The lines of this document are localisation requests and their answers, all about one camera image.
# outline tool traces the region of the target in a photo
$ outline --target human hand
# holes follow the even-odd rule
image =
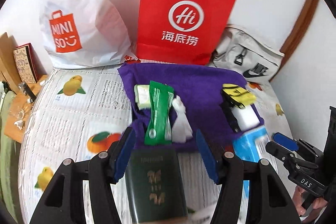
[[[296,211],[299,215],[304,215],[306,210],[302,207],[302,194],[305,192],[303,188],[300,186],[295,187],[294,195],[293,195],[293,203],[295,205]],[[316,198],[313,203],[313,210],[310,212],[310,214],[307,216],[305,220],[302,221],[302,223],[309,223],[319,216],[321,210],[323,209],[324,206],[327,205],[327,201],[324,198]]]

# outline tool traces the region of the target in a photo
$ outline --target bed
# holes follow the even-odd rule
[[[117,68],[54,69],[46,81],[32,110],[20,155],[18,187],[25,223],[29,223],[42,195],[36,183],[45,167],[55,172],[65,158],[75,161],[92,158],[95,154],[88,151],[87,142],[93,134],[123,132],[130,124],[130,101]],[[76,75],[82,78],[81,87],[85,94],[62,96],[64,83]],[[268,132],[282,132],[292,137],[271,86],[247,85],[247,88],[257,97],[255,105]],[[199,153],[180,153],[178,158],[187,206],[197,211],[216,203],[220,187],[208,177]],[[288,181],[282,164],[278,164],[278,170],[292,194],[295,185]],[[132,223],[124,178],[112,186],[112,192],[122,223]],[[84,204],[87,223],[93,223],[87,182],[84,182]]]

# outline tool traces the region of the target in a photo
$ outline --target yellow object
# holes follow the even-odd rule
[[[281,109],[281,106],[279,104],[276,104],[275,105],[275,111],[277,112],[277,115],[279,116],[282,116],[284,113],[284,111]]]
[[[75,76],[72,76],[71,78],[70,78],[70,80],[80,80],[80,82],[82,82],[82,77],[80,76],[80,75],[75,75]]]
[[[63,93],[65,95],[71,96],[74,95],[77,90],[81,87],[82,82],[78,79],[70,79],[63,86]]]
[[[256,101],[254,94],[238,85],[223,84],[223,91],[230,102],[239,108],[245,108]]]
[[[50,167],[43,168],[42,173],[39,174],[37,177],[37,183],[35,185],[35,188],[40,188],[44,192],[49,182],[53,178],[53,175],[54,172],[51,170]]]

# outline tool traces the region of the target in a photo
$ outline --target blue packaging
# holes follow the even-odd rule
[[[278,173],[275,158],[266,152],[265,146],[269,141],[265,126],[260,126],[244,133],[239,139],[233,141],[232,146],[236,155],[242,160],[258,162],[260,159],[267,159]],[[245,196],[248,198],[249,181],[244,181],[243,188]]]

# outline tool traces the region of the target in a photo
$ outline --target red paper bag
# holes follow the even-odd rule
[[[206,65],[235,0],[140,0],[137,57]]]

